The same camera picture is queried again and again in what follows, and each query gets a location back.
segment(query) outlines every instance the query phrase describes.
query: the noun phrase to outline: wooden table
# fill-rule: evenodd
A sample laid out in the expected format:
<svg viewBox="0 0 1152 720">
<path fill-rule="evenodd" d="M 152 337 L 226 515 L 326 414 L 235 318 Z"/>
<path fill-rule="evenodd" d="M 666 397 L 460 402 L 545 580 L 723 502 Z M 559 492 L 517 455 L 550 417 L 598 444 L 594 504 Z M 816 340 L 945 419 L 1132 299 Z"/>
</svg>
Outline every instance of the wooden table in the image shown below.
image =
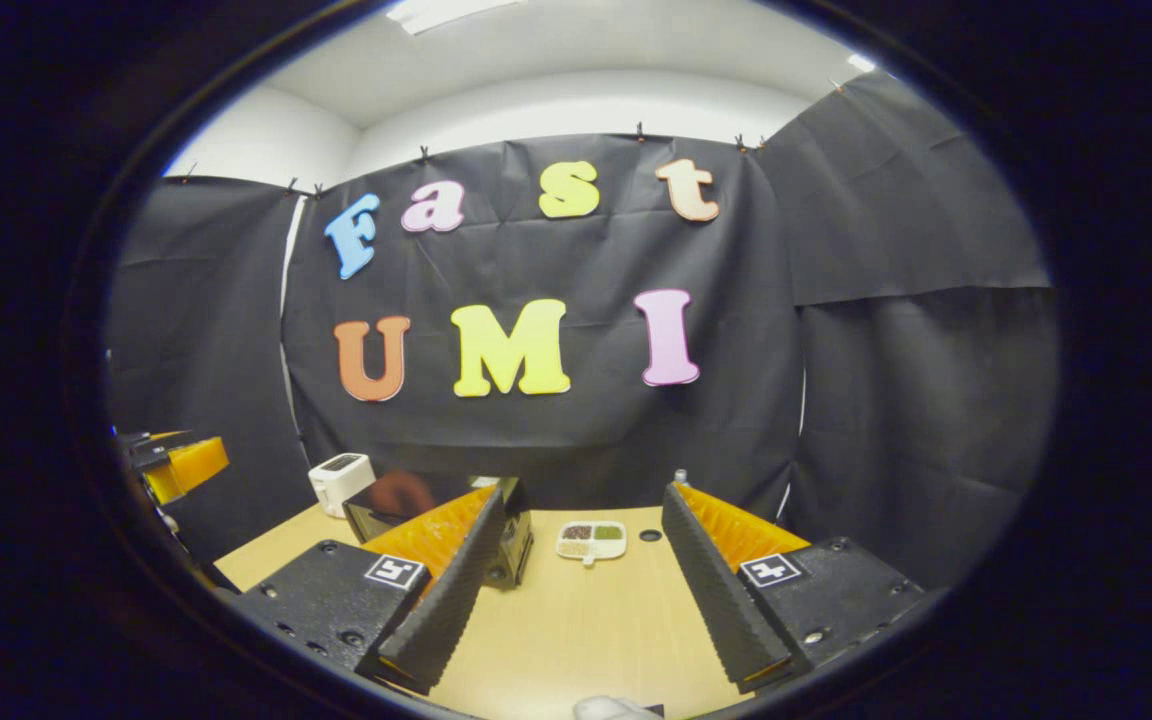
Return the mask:
<svg viewBox="0 0 1152 720">
<path fill-rule="evenodd" d="M 626 554 L 593 568 L 560 558 L 558 530 L 573 520 L 626 524 Z M 492 720 L 570 720 L 581 698 L 608 694 L 664 703 L 668 719 L 681 719 L 751 697 L 727 682 L 669 539 L 639 539 L 660 529 L 659 507 L 531 510 L 531 525 L 524 582 L 482 589 L 430 700 Z M 357 547 L 346 521 L 314 506 L 215 566 L 247 591 L 328 538 Z"/>
</svg>

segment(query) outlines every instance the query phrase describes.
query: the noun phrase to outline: black fabric backdrop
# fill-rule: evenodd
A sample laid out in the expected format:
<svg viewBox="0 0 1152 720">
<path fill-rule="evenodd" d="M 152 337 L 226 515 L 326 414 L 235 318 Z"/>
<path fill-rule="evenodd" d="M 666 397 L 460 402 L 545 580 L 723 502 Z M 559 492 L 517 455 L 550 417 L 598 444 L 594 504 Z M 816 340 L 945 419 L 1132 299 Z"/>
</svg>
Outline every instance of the black fabric backdrop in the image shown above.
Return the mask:
<svg viewBox="0 0 1152 720">
<path fill-rule="evenodd" d="M 704 196 L 713 222 L 669 205 L 660 165 L 680 158 L 713 173 Z M 589 160 L 598 169 L 593 214 L 550 219 L 538 205 L 541 170 Z M 399 225 L 422 184 L 467 188 L 454 232 Z M 374 259 L 339 278 L 325 225 L 365 192 L 380 197 Z M 571 136 L 502 142 L 399 165 L 308 200 L 288 274 L 283 341 L 296 415 L 311 462 L 366 452 L 376 469 L 507 473 L 539 507 L 657 505 L 673 470 L 696 487 L 771 516 L 794 458 L 801 348 L 776 197 L 751 156 L 705 141 Z M 700 378 L 647 387 L 637 293 L 682 288 L 687 340 Z M 563 395 L 457 397 L 457 306 L 492 306 L 506 332 L 532 300 L 561 300 Z M 339 323 L 406 314 L 402 391 L 364 404 L 340 386 Z M 366 370 L 381 373 L 382 341 L 365 340 Z"/>
<path fill-rule="evenodd" d="M 283 388 L 278 302 L 296 196 L 232 179 L 164 181 L 109 296 L 119 432 L 220 435 L 229 465 L 168 505 L 210 562 L 314 501 Z"/>
<path fill-rule="evenodd" d="M 979 147 L 880 71 L 805 109 L 759 161 L 806 357 L 782 521 L 952 583 L 1020 506 L 1056 400 L 1032 228 Z"/>
</svg>

